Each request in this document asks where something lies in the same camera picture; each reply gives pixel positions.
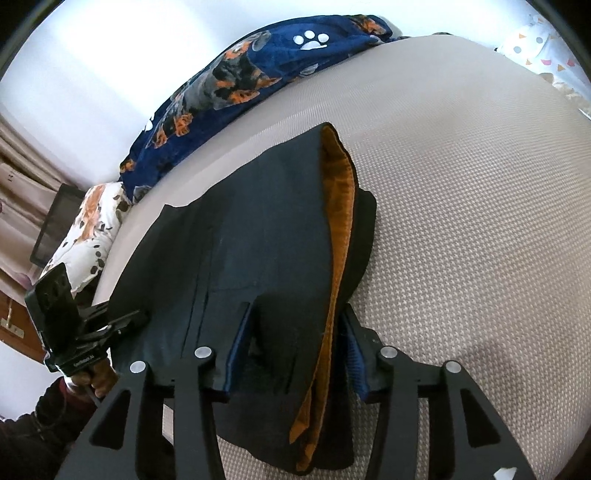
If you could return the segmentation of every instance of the dog print blanket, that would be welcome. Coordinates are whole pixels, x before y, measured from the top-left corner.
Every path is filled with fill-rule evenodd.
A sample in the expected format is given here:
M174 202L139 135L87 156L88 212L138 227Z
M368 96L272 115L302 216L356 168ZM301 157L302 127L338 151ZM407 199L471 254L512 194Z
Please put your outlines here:
M394 41L379 17L329 15L268 25L190 78L162 104L121 163L134 203L239 115L299 78Z

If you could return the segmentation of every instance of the wooden furniture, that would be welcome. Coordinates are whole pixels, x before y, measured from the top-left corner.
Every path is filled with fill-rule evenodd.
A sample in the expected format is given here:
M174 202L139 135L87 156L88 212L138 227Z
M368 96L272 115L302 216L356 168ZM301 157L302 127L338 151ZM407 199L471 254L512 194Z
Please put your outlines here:
M42 363L45 350L27 309L0 291L0 341Z

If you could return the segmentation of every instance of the orange lining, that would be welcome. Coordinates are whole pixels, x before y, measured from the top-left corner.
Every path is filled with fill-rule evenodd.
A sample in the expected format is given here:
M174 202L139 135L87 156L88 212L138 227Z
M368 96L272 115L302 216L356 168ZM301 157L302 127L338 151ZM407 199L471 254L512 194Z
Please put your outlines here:
M353 203L355 201L355 177L347 152L342 148L332 126L324 127L321 136L323 152L320 168L332 240L333 278L326 330L320 347L314 380L290 430L290 443L293 443L309 429L302 458L296 466L298 471L305 471L310 466L324 421L330 385L336 300L349 252Z

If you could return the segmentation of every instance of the paw print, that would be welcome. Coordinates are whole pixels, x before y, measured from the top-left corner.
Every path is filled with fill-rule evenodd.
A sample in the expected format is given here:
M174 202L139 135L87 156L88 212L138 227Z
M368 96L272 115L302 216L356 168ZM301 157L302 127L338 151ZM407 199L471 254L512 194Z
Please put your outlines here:
M312 30L306 30L304 32L304 37L301 35L296 35L294 37L294 43L296 45L301 45L300 50L314 50L315 48L324 48L328 46L323 45L329 40L329 36L326 33L319 33L318 37L316 37L316 33L312 32Z

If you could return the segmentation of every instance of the bed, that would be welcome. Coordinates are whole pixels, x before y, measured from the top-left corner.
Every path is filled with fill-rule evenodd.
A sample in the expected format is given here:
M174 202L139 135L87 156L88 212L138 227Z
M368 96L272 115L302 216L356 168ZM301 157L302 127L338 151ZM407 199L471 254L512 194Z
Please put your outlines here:
M542 78L465 39L373 48L237 119L131 209L94 302L109 299L164 205L189 204L324 121L378 202L352 299L360 321L416 361L460 361L537 477L555 478L591 424L591 124ZM355 464L311 477L363 478L375 425L357 403ZM220 451L229 479L290 477L222 440Z

